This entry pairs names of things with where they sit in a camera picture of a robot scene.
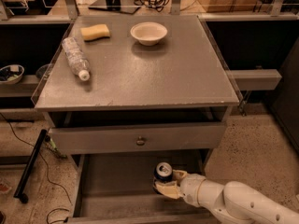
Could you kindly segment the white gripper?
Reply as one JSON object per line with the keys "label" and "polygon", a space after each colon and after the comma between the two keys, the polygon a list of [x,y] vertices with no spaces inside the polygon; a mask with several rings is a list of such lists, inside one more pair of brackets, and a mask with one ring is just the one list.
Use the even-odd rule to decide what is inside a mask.
{"label": "white gripper", "polygon": [[172,179],[174,181],[168,183],[156,181],[154,183],[155,189],[163,196],[171,199],[183,198],[185,203],[194,207],[199,207],[198,191],[206,178],[198,174],[188,175],[184,170],[174,170]]}

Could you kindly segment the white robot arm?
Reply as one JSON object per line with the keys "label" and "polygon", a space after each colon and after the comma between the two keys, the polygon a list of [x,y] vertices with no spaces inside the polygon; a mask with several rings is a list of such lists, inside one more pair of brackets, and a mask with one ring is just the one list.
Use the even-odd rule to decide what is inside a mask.
{"label": "white robot arm", "polygon": [[163,196],[204,207],[221,224],[299,224],[298,213],[237,181],[222,185],[163,165],[154,171],[153,187]]}

